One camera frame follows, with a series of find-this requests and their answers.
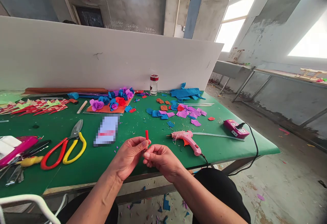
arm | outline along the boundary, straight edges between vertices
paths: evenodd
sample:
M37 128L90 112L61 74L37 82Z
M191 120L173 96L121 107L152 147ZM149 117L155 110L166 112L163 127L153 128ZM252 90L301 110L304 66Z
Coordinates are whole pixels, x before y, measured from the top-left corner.
M71 216L67 224L103 224L123 184L139 162L150 141L144 137L128 139L101 175L92 191Z
M143 156L144 164L157 167L164 177L174 184L200 223L246 224L242 217L195 179L168 147L152 145Z

yellow tool handle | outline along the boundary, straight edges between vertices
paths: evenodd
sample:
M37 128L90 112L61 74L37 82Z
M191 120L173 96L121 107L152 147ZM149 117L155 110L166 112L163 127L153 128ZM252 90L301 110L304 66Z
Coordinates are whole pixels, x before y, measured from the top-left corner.
M70 148L68 149L68 151L64 155L64 158L62 160L62 163L63 164L70 164L72 162L75 162L83 154L83 152L85 151L86 141L85 141L85 139L84 139L84 137L83 137L83 135L82 135L81 132L79 132L78 135L79 135L79 138L81 139L81 141L83 142L82 150L78 153L78 155L76 157L74 157L71 160L68 160L69 155L71 154L72 150L74 149L74 147L76 146L76 144L78 142L78 139L77 140L74 140L73 144L70 146Z
M21 167L29 167L29 166L32 166L33 164L40 163L42 161L42 159L43 159L43 156L40 156L40 157L34 156L31 158L23 159L22 161L17 162L16 164L20 164Z

scissors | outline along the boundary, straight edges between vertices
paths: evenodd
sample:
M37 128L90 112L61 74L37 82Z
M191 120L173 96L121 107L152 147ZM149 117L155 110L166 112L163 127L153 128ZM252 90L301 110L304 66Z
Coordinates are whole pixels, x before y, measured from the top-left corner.
M85 151L86 148L86 141L82 135L82 133L80 132L81 129L83 127L83 119L79 120L77 122L77 124L74 126L72 133L70 135L70 137L68 138L64 138L58 145L56 145L55 147L53 147L42 159L41 161L41 169L43 170L49 170L49 169L53 169L55 167L58 166L58 164L60 164L61 160L63 164L70 164L72 162L75 162ZM68 149L68 151L65 154L66 151L66 147L67 147L67 143L70 139L75 139L73 144L70 146L70 148ZM76 146L78 139L81 139L81 141L83 142L83 146L82 146L82 150L78 153L78 155L76 157L74 157L71 160L68 160L68 157L70 155L70 153L72 152L72 150L74 149L74 147ZM49 158L49 156L58 148L62 145L61 151L60 151L60 155L58 160L51 166L47 166L46 162Z

hot glue gun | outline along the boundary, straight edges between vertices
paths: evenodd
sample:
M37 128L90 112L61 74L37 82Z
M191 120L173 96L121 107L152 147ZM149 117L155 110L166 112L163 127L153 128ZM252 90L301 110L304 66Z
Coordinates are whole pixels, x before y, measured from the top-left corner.
M192 139L193 134L191 131L189 131L189 130L186 132L185 131L177 131L177 132L173 132L167 136L171 136L175 140L183 139L184 146L190 145L194 151L195 156L200 156L202 154L201 149L198 147L198 145Z

white partition board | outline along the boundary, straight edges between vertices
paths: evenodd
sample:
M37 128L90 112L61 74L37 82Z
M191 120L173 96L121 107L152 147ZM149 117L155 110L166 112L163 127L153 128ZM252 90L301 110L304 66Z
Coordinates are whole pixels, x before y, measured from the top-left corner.
M204 90L223 44L0 16L0 90Z

